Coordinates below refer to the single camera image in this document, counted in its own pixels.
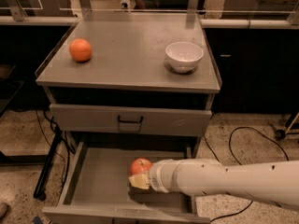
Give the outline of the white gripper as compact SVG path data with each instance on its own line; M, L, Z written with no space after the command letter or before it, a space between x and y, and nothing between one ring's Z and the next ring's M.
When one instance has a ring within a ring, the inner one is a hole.
M155 162L149 169L149 176L144 174L131 175L131 186L137 189L149 189L152 187L157 192L178 192L178 184L175 178L179 161L162 160Z

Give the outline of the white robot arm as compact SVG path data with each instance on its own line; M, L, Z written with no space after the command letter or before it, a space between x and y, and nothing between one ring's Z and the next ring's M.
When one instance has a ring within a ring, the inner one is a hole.
M138 189L188 196L230 195L299 210L299 161L225 166L211 159L161 160L129 177Z

